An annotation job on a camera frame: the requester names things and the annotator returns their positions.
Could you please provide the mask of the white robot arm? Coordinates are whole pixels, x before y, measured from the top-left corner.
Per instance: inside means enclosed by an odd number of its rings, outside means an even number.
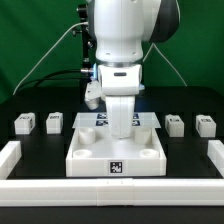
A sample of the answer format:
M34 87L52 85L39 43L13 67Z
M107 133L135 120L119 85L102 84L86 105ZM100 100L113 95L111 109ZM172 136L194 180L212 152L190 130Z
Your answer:
M96 41L97 66L85 102L105 98L112 136L131 134L135 96L142 79L143 42L165 42L180 23L177 0L86 0L88 33Z

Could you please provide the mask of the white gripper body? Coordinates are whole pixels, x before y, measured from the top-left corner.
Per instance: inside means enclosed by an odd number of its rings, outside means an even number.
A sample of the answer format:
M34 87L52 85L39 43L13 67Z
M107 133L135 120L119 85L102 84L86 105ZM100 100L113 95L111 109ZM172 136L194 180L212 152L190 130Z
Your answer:
M112 136L116 138L127 138L130 136L134 106L134 96L106 97L108 125Z

